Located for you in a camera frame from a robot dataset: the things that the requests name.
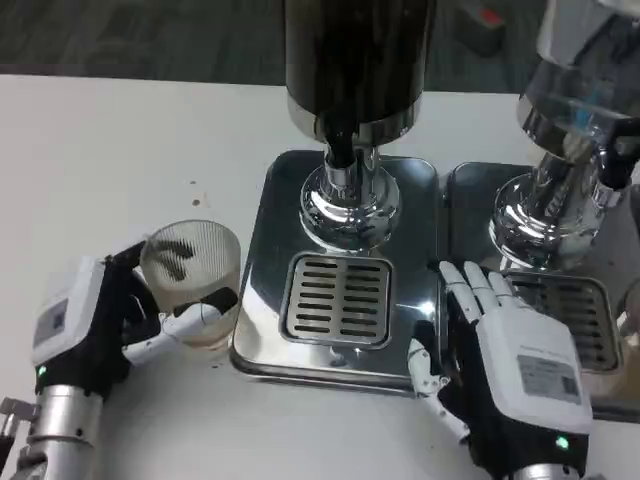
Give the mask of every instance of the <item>floor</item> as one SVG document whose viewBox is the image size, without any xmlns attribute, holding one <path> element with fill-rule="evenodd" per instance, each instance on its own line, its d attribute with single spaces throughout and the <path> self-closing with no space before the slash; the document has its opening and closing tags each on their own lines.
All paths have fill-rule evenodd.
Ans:
<svg viewBox="0 0 640 480">
<path fill-rule="evenodd" d="M 440 0 L 426 89 L 524 89 L 545 0 L 484 3 L 506 21 L 501 50 L 456 41 Z M 0 73 L 282 85 L 282 45 L 282 0 L 0 0 Z"/>
</svg>

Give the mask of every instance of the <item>white tabletop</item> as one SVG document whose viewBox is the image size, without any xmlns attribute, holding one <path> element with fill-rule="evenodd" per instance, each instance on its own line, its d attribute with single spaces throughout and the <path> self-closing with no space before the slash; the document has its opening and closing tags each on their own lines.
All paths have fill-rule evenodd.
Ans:
<svg viewBox="0 0 640 480">
<path fill-rule="evenodd" d="M 227 225 L 246 253 L 270 163 L 319 149 L 285 99 L 280 87 L 0 77 L 0 396 L 33 399 L 33 323 L 64 261 L 196 217 Z M 441 174 L 531 162 L 516 101 L 427 93 L 417 125 L 384 151 Z M 116 389 L 102 437 L 103 479 L 486 478 L 410 399 L 261 384 L 179 354 Z M 639 442 L 640 426 L 597 422 L 589 474 L 636 478 Z"/>
</svg>

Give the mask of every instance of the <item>metal grate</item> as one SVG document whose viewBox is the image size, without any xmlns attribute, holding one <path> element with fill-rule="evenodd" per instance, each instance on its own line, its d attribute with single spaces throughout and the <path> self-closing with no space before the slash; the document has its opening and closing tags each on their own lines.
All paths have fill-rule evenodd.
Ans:
<svg viewBox="0 0 640 480">
<path fill-rule="evenodd" d="M 559 275 L 509 273 L 517 295 L 569 327 L 582 367 L 615 370 L 620 354 L 606 292 L 595 280 Z"/>
<path fill-rule="evenodd" d="M 388 263 L 308 255 L 294 265 L 285 334 L 331 345 L 375 346 L 389 334 Z"/>
</svg>

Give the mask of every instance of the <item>robotic arm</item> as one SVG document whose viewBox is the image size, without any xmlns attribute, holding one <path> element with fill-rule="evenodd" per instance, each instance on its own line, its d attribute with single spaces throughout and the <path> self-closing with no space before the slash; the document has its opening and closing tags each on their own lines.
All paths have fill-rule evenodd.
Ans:
<svg viewBox="0 0 640 480">
<path fill-rule="evenodd" d="M 582 478 L 593 417 L 569 329 L 497 273 L 487 279 L 471 262 L 466 279 L 448 262 L 440 272 L 459 371 L 450 378 L 434 365 L 435 333 L 421 325 L 408 353 L 418 399 L 492 478 Z"/>
<path fill-rule="evenodd" d="M 48 295 L 33 339 L 37 403 L 5 399 L 0 467 L 20 421 L 31 423 L 13 479 L 86 480 L 102 405 L 131 365 L 163 353 L 224 315 L 238 299 L 223 287 L 162 313 L 135 269 L 144 242 L 107 258 L 83 257 Z M 166 255 L 191 258 L 184 245 Z"/>
</svg>

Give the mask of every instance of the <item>clear plastic cup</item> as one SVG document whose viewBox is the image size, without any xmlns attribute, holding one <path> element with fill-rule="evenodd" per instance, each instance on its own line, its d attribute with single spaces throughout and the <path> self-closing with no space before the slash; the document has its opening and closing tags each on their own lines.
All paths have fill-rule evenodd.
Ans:
<svg viewBox="0 0 640 480">
<path fill-rule="evenodd" d="M 199 302 L 223 287 L 238 295 L 240 243 L 231 230 L 215 222 L 173 223 L 148 238 L 140 268 L 160 311 L 171 314 L 176 307 Z M 237 314 L 238 306 L 184 343 L 226 351 Z"/>
</svg>

